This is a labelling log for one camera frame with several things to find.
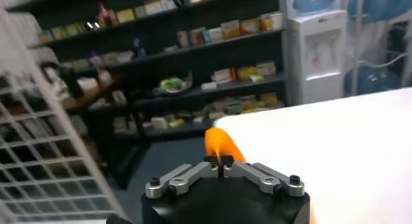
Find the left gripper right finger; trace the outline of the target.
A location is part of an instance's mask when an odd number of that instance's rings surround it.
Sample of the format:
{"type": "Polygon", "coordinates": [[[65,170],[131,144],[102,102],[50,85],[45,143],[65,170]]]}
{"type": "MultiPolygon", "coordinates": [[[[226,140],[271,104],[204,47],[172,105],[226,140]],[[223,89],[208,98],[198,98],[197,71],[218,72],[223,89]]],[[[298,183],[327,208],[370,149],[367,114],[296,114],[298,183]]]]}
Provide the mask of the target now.
{"type": "Polygon", "coordinates": [[[291,197],[305,195],[304,183],[299,176],[287,176],[262,163],[237,162],[232,156],[222,156],[221,168],[225,178],[246,179],[265,194],[276,195],[279,192],[285,192],[291,197]]]}

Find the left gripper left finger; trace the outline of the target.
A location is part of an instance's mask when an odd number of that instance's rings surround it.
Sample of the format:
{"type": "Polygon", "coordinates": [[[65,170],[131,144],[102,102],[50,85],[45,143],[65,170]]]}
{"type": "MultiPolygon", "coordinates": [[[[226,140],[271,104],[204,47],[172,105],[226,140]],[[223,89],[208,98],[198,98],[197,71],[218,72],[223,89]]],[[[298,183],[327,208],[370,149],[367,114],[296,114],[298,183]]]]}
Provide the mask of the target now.
{"type": "Polygon", "coordinates": [[[145,185],[145,196],[160,199],[166,194],[179,196],[187,193],[202,178],[218,178],[220,162],[216,156],[206,156],[204,161],[191,165],[184,163],[161,177],[152,178],[145,185]]]}

